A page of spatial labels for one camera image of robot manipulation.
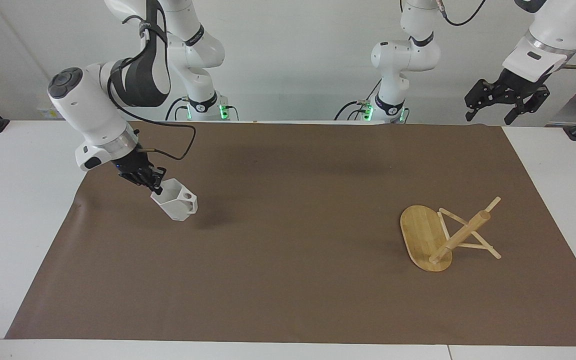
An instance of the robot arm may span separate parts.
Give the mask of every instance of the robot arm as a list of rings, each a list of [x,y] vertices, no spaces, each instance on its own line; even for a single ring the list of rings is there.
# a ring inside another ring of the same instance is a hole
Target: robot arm
[[[157,107],[170,92],[164,11],[157,0],[105,0],[125,23],[139,25],[141,52],[133,59],[68,68],[48,86],[50,100],[84,143],[75,151],[83,171],[112,162],[122,178],[160,194],[165,169],[155,168],[141,152],[137,134],[114,103]]]
[[[576,54],[576,0],[515,0],[535,13],[526,35],[503,62],[496,82],[480,79],[465,97],[473,120],[480,109],[494,104],[514,105],[505,117],[510,125],[518,116],[534,113],[550,96],[544,82]]]
[[[215,90],[210,74],[204,70],[224,63],[224,46],[201,25],[192,0],[167,0],[162,4],[171,33],[169,59],[188,91],[184,100],[189,103],[189,120],[228,119],[228,98]]]
[[[175,209],[173,219],[184,220],[196,212],[196,196],[176,182],[165,188],[168,181],[162,183],[162,179],[166,169],[149,161],[138,132],[120,116],[117,107],[158,107],[165,102],[170,93],[169,45],[178,39],[170,32],[186,39],[183,64],[218,66],[224,60],[220,55],[224,50],[199,25],[191,0],[162,1],[165,8],[157,0],[105,0],[117,18],[138,25],[141,51],[130,59],[92,64],[85,69],[67,68],[52,78],[48,95],[66,121],[84,137],[75,151],[83,171],[112,162],[122,178],[153,191],[158,203],[162,197],[167,199],[183,189],[182,203],[167,207]]]
[[[434,41],[439,7],[436,0],[407,0],[401,27],[407,41],[384,41],[372,50],[372,64],[381,73],[381,88],[370,98],[372,119],[395,123],[400,120],[409,80],[404,71],[428,71],[439,63],[441,50]]]

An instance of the oval wooden board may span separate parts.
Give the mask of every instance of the oval wooden board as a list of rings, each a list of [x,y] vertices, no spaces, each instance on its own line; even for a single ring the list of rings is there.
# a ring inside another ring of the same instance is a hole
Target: oval wooden board
[[[429,260],[434,251],[447,241],[436,211],[422,205],[411,206],[401,214],[400,224],[408,255],[416,266],[429,272],[448,269],[453,262],[452,252],[437,264]]]

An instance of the wooden stand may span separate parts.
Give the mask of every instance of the wooden stand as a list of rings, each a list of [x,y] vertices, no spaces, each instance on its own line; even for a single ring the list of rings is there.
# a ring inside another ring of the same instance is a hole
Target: wooden stand
[[[500,201],[500,197],[495,198],[485,210],[478,212],[470,221],[446,209],[435,212],[422,205],[407,208],[401,215],[400,224],[408,255],[416,266],[429,272],[448,269],[453,262],[453,250],[456,248],[487,250],[495,258],[501,259],[501,255],[477,232],[490,220],[490,212]],[[463,227],[450,236],[444,215],[462,224]],[[470,235],[473,235],[478,244],[464,242]]]

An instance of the brown table surface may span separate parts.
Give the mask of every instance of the brown table surface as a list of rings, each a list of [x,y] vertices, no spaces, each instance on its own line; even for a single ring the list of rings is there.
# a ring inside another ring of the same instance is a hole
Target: brown table surface
[[[134,127],[146,148],[188,141]],[[6,338],[576,346],[576,258],[501,128],[197,128],[184,161],[150,157],[197,214],[90,171]],[[501,260],[411,262],[405,208],[469,219],[495,196],[479,232]]]

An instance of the wooden stick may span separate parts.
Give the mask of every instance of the wooden stick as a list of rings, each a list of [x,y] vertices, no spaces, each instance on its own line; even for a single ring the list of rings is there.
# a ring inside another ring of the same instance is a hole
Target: wooden stick
[[[450,239],[450,234],[448,233],[448,228],[446,227],[446,221],[444,221],[444,215],[441,212],[437,212],[439,215],[439,222],[441,223],[441,228],[443,229],[443,234],[446,236],[446,241]]]
[[[477,241],[479,241],[483,246],[484,249],[486,249],[487,251],[490,251],[490,254],[492,254],[492,256],[494,256],[497,260],[501,259],[501,254],[498,253],[498,251],[495,250],[495,248],[493,248],[493,246],[491,244],[489,244],[489,242],[487,242],[482,235],[480,235],[478,232],[473,232],[472,233],[473,237],[475,237],[475,239],[477,239]]]
[[[490,205],[488,205],[488,207],[486,207],[486,212],[491,212],[496,206],[497,204],[501,201],[501,198],[499,196],[497,196],[496,198],[494,198],[494,200],[492,200],[492,202],[490,203]]]
[[[444,209],[443,207],[441,209],[439,209],[439,212],[441,214],[446,215],[447,217],[449,217],[450,219],[453,219],[454,221],[457,221],[457,223],[460,223],[461,225],[468,225],[468,221],[460,218],[459,216],[453,214],[452,212]]]
[[[458,245],[459,248],[469,248],[469,249],[479,249],[479,250],[488,250],[486,246],[482,244],[471,244],[471,243],[460,243]]]
[[[490,220],[490,212],[486,210],[482,210],[478,212],[475,216],[468,221],[466,225],[460,228],[457,232],[455,232],[446,243],[441,246],[440,248],[435,251],[432,256],[430,256],[430,262],[432,264],[437,264],[439,260],[441,260],[446,254],[450,251],[454,250],[459,246],[459,244],[466,241],[474,231],[477,231],[478,228],[481,228],[484,224],[486,224]]]

